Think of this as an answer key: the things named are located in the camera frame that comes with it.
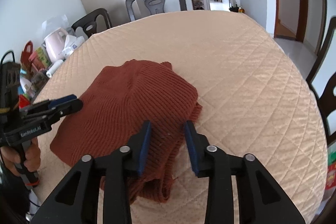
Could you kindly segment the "person's left hand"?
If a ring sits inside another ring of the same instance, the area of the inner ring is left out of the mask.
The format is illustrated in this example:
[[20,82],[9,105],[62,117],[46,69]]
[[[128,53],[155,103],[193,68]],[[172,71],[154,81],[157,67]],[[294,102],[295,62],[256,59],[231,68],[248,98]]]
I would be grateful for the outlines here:
[[[21,158],[17,151],[11,147],[4,146],[1,147],[1,153],[7,169],[9,169],[15,176],[20,176],[19,172],[15,168],[15,164],[19,164],[21,162]],[[29,172],[37,171],[41,164],[41,150],[37,139],[32,140],[31,145],[25,153],[25,158],[26,160],[24,161],[24,165]]]

